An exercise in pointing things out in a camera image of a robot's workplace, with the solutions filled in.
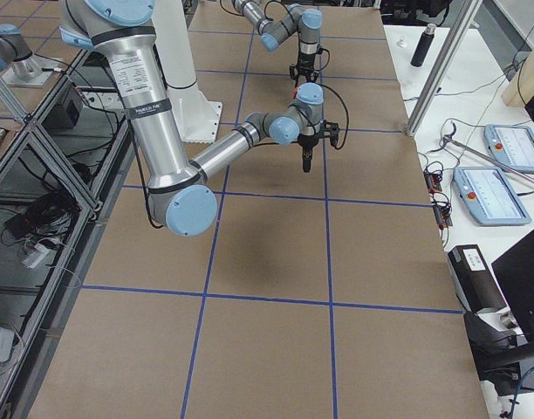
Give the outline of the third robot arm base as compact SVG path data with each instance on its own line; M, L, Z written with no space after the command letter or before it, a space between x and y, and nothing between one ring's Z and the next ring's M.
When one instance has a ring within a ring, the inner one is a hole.
M45 71L45 63L15 25L0 24L0 73L8 86L41 88L53 72Z

